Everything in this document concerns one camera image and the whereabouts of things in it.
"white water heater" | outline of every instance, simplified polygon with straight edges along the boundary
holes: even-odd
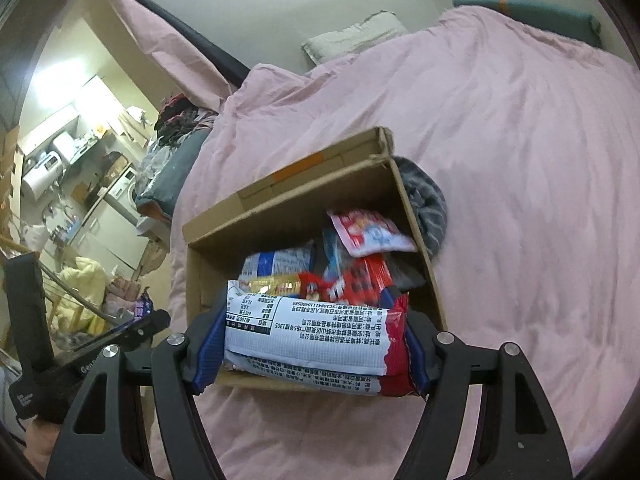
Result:
[[[62,174],[63,169],[60,156],[56,152],[47,153],[22,179],[24,196],[36,202]]]

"silver bolt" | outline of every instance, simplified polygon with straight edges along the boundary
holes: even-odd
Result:
[[[516,343],[507,343],[504,346],[504,351],[509,355],[518,355],[520,353],[520,347]]]
[[[184,342],[184,334],[181,332],[176,332],[175,334],[171,334],[169,337],[167,337],[166,341],[171,346],[178,346]]]
[[[453,343],[456,338],[454,337],[454,335],[451,332],[440,332],[436,338],[438,339],[438,341],[440,341],[443,345],[450,345],[451,343]]]
[[[113,357],[117,353],[118,353],[118,345],[109,345],[109,346],[105,346],[102,349],[102,355],[104,355],[105,357]]]

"cardboard box flap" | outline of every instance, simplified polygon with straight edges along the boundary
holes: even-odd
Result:
[[[191,244],[202,236],[203,231],[211,231],[284,192],[364,160],[389,158],[393,150],[393,135],[387,128],[375,127],[348,137],[321,152],[289,164],[218,202],[183,226],[184,239]]]

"pile of clothes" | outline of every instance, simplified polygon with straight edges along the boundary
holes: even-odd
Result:
[[[156,140],[140,162],[136,208],[141,215],[170,222],[187,175],[218,114],[179,94],[164,105],[154,125]]]

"washing machine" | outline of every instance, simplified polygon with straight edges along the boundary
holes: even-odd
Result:
[[[133,202],[136,176],[137,172],[133,167],[127,168],[104,197],[107,204],[133,225],[137,225],[142,220],[142,216],[136,210],[136,204]]]

